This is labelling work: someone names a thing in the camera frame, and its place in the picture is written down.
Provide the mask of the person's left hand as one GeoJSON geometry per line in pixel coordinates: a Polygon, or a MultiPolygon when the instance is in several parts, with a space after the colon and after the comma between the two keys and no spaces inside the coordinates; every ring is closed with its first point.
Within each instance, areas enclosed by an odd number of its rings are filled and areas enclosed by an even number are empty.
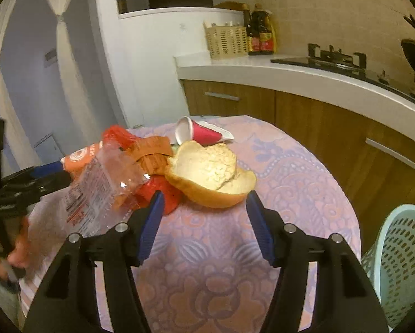
{"type": "Polygon", "coordinates": [[[29,222],[26,216],[22,217],[21,228],[15,239],[15,249],[7,256],[6,259],[0,257],[0,279],[7,281],[13,279],[14,273],[10,272],[12,268],[27,268],[29,265],[30,242],[28,240],[29,222]]]}

